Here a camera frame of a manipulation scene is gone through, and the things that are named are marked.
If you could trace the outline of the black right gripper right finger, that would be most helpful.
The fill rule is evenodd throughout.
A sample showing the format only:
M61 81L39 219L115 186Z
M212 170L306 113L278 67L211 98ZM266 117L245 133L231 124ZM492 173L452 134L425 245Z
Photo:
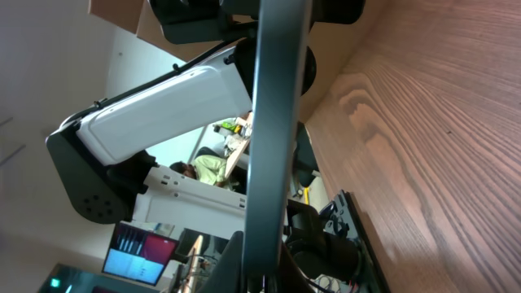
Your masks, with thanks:
M268 293L314 293L284 243L278 268L268 276Z

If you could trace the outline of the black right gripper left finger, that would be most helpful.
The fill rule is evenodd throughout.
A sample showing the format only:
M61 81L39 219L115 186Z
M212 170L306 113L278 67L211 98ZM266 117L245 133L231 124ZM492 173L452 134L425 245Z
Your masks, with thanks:
M207 293L247 293L242 268L243 232L235 232L207 280Z

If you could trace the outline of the turquoise screen smartphone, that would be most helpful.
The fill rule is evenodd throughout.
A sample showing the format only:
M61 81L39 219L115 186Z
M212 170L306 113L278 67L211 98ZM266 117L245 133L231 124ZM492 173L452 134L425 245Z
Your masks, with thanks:
M248 277L271 275L279 263L312 7L311 0L260 4L243 240Z

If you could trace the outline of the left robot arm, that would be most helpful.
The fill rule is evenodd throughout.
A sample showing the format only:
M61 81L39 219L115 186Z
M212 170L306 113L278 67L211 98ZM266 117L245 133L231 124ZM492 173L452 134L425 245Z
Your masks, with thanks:
M362 1L154 1L174 44L214 42L189 63L67 118L46 140L69 200L99 224L189 218L196 229L244 226L239 193L158 164L149 147L213 121L253 115L253 177L274 180L280 207L300 96L312 85L315 22L353 24Z

